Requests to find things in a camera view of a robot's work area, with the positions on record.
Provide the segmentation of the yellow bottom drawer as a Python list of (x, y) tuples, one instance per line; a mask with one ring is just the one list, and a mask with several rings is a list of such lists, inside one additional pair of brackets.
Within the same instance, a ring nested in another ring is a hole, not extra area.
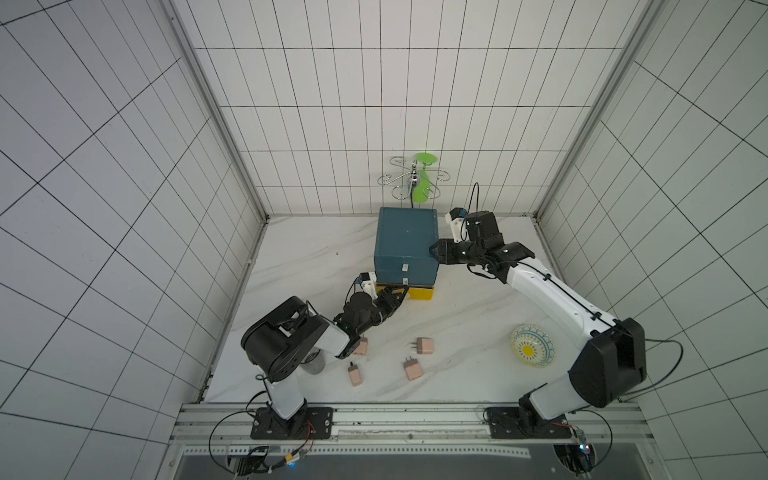
[[(399, 292), (405, 288), (404, 285), (378, 285), (376, 287), (377, 292), (390, 288), (394, 292)], [(407, 299), (418, 301), (430, 301), (434, 295), (433, 287), (409, 287), (406, 294)]]

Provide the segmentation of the teal drawer cabinet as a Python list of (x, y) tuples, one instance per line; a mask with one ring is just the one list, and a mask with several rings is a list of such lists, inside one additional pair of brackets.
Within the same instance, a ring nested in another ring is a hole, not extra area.
[(430, 248), (438, 239), (436, 210), (381, 207), (373, 254), (377, 282), (433, 287), (439, 264)]

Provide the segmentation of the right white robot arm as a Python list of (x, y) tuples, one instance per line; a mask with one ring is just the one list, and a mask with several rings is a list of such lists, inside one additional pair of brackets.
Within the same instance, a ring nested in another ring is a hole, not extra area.
[(441, 265), (464, 264), (532, 300), (554, 320), (579, 350), (557, 380), (520, 398), (520, 419), (533, 428), (587, 407), (602, 408), (647, 378), (645, 332), (634, 319), (619, 320), (562, 283), (529, 248), (507, 243), (490, 211), (456, 207), (446, 214), (450, 239), (430, 253)]

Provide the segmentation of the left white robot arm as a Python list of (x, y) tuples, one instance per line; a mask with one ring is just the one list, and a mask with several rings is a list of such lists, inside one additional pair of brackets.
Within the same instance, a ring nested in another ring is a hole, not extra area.
[(249, 327), (240, 345), (262, 372), (273, 416), (292, 422), (303, 415), (306, 399), (295, 371), (310, 353), (317, 350), (338, 359), (349, 357), (364, 334), (389, 319), (408, 293), (406, 285), (356, 292), (332, 320), (309, 302), (292, 296)]

